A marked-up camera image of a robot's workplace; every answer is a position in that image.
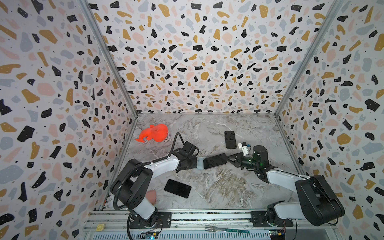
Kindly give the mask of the black phone case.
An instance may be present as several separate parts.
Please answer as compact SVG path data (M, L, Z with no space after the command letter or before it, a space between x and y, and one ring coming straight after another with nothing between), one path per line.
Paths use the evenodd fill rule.
M203 160L203 168L207 170L218 166L226 165L227 162L228 158L226 154L219 154L216 156L205 158Z

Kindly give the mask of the black phone case camera cutout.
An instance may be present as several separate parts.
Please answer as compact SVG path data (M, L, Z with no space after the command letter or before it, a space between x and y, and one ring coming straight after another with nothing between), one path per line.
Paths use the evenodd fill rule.
M234 131L225 131L225 144L227 149L236 149L237 141L236 135Z

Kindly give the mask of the light blue phone case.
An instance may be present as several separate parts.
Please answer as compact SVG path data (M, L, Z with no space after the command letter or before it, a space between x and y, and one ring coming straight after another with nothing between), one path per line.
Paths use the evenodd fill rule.
M204 158L197 158L197 169L204 169Z

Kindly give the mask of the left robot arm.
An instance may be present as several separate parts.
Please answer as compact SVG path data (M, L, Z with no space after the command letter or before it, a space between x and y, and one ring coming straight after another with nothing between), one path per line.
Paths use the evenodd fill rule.
M171 149L168 155L152 161L130 160L110 188L114 210L128 209L153 225L158 209L146 197L151 180L167 172L196 168L199 151L192 143L185 142L182 148Z

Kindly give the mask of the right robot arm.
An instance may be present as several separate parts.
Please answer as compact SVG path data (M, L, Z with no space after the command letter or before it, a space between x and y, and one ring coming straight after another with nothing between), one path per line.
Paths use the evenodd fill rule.
M269 204L265 221L278 226L285 220L307 220L313 226L331 224L345 215L345 209L322 175L305 176L283 171L270 164L268 151L257 145L250 154L249 145L241 145L241 153L228 157L236 168L247 170L267 184L277 185L296 193L297 202L279 201Z

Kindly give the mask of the black phone left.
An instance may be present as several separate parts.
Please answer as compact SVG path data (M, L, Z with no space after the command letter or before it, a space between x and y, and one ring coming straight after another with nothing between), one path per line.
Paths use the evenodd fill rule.
M192 187L189 185L174 180L168 180L164 191L187 199L190 195L191 189Z

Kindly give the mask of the pink phone case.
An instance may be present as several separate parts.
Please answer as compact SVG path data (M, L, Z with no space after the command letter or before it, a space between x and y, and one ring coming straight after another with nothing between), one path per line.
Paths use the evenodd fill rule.
M157 202L157 192L155 190L148 191L146 193L146 198L151 204L156 204Z

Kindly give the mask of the red plush toy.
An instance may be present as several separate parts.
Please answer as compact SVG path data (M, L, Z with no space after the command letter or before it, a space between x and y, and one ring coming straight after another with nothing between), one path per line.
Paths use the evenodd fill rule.
M154 140L155 142L164 141L169 134L168 127L164 124L150 125L149 128L144 129L136 139L137 142L145 143L146 141Z

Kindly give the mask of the right circuit board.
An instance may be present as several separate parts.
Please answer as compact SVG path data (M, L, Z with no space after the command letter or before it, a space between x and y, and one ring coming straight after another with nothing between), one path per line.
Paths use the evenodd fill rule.
M271 240L285 240L286 234L283 231L269 231L269 236Z

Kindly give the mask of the circuit board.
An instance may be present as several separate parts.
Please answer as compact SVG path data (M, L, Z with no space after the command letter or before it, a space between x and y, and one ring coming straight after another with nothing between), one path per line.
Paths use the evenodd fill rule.
M139 235L139 240L157 240L159 238L158 232L142 232Z
M271 240L285 240L286 234L283 231L269 231L269 236Z

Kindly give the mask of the left circuit board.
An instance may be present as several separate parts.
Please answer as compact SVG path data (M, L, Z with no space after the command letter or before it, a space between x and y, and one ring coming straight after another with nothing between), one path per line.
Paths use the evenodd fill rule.
M157 240L159 238L158 232L142 232L139 235L139 240Z

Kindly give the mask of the yellow sticker tag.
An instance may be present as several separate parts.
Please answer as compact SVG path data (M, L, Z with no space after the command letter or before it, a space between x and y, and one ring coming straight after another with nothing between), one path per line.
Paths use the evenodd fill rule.
M96 228L96 232L102 232L105 229L105 224L98 224Z

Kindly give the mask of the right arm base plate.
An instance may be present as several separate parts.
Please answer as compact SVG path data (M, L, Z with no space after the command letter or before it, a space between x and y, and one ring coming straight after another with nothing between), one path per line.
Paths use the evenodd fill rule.
M252 211L250 222L254 228L282 228L293 227L294 223L290 219L281 219L273 211Z

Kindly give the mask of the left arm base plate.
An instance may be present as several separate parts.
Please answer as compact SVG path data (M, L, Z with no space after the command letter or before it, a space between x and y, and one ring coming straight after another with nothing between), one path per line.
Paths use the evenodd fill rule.
M133 215L131 220L128 220L130 229L153 229L171 227L172 213L155 211L147 220L140 215Z

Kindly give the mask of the aluminium rail frame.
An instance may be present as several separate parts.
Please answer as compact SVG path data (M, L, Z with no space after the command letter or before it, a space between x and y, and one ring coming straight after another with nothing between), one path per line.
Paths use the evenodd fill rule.
M158 232L158 240L270 240L269 231L283 231L286 240L341 240L343 237L336 226L311 225L306 220L292 220L293 227L254 228L250 222L252 211L256 210L161 210L171 212L169 229L130 229L128 211L95 211L84 227L84 240L139 240L142 232ZM96 232L98 224L105 224L102 232ZM249 234L205 231L205 226L249 230Z

